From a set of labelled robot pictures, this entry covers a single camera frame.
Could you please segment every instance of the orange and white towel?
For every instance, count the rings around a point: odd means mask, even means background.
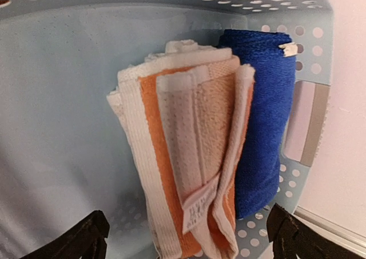
[[[192,256],[201,250],[202,243],[200,242],[202,240],[199,240],[201,239],[199,236],[197,236],[197,239],[191,232],[183,234],[182,231],[184,212],[174,180],[167,141],[160,118],[156,79],[159,76],[189,71],[193,67],[202,64],[230,61],[232,58],[230,49],[204,48],[190,52],[167,53],[152,58],[142,65],[119,72],[118,87],[116,91],[108,95],[108,101],[119,117],[132,148],[136,168],[146,195],[150,229],[162,259]],[[244,98],[246,102],[248,95],[244,94]],[[222,255],[222,257],[217,258],[233,257],[231,256],[232,252],[228,253],[230,255],[222,252],[216,235],[225,238],[231,237],[230,241],[227,240],[227,242],[230,242],[229,247],[236,246],[234,231],[232,231],[234,220],[232,221],[231,216],[229,216],[233,214],[234,217],[234,200],[233,197],[231,199],[229,191],[233,179],[233,169],[230,172],[231,174],[221,173],[217,196],[222,197],[222,202],[215,200],[213,208],[217,204],[216,208],[219,211],[217,214],[212,213],[208,216],[209,235],[212,236],[215,244],[213,249],[219,250]],[[223,178],[228,178],[228,187],[225,190],[221,187]],[[224,216],[227,216],[228,222],[219,224],[217,220],[222,218],[223,212]],[[234,253],[237,253],[237,246],[231,249],[235,249]]]
[[[253,76],[254,69],[240,67],[234,56],[157,78],[161,120],[182,207],[185,209],[184,202],[205,185],[217,186],[216,178],[222,175],[220,187],[214,192],[218,191],[217,196],[208,201],[204,194],[196,197],[205,218],[191,229],[210,258],[235,258],[238,253],[234,197],[229,197],[234,191],[237,155],[226,153],[228,148],[242,148]],[[216,207],[209,209],[214,200]]]

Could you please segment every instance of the care label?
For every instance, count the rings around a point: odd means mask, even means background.
[[[220,174],[192,193],[183,203],[183,234],[191,231],[207,216],[208,207],[216,197]]]
[[[295,43],[285,43],[283,45],[280,45],[279,48],[284,50],[285,57],[295,56],[298,51],[297,44]]]

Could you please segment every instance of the blue towel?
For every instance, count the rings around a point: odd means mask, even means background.
[[[256,69],[248,131],[235,178],[236,217],[245,218],[277,193],[280,145],[290,115],[296,57],[284,57],[284,33],[225,30],[219,47],[231,47],[242,64]]]

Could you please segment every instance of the laundry basket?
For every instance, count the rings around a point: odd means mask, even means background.
[[[107,258],[156,258],[132,153],[106,95],[119,70],[163,52],[167,41],[216,45],[224,29],[287,32],[299,44],[297,80],[313,83],[310,97],[297,90],[292,113],[310,102],[309,118],[288,126],[305,134],[301,157],[285,156],[291,141],[284,141],[277,196],[237,221],[238,257],[260,256],[271,206],[294,211],[318,147],[332,62],[327,0],[0,0],[0,7],[0,258],[39,248],[94,209],[111,226]]]

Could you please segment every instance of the towel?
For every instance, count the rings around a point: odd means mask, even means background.
[[[233,57],[157,78],[161,120],[181,203],[222,174],[220,195],[206,201],[200,209],[204,217],[192,229],[209,258],[232,259],[238,253],[229,181],[233,181],[237,152],[242,148],[254,76],[253,68],[239,69],[239,63]],[[226,157],[228,147],[235,153]],[[222,169],[224,159],[229,163]]]
[[[182,41],[170,41],[165,45],[164,53],[150,53],[147,57],[145,57],[145,62],[154,61],[160,57],[164,57],[167,55],[174,55],[184,52],[193,52],[193,51],[201,51],[201,50],[214,50],[213,46],[200,46],[194,40],[182,40]]]
[[[133,152],[149,207],[150,229],[162,259],[186,258],[201,246],[191,233],[182,233],[183,211],[160,120],[156,78],[231,56],[230,49],[168,54],[120,71],[118,88],[108,96]]]
[[[296,57],[284,57],[284,33],[225,30],[219,47],[230,47],[255,70],[248,131],[235,178],[237,218],[264,207],[279,186],[280,144],[290,114]]]

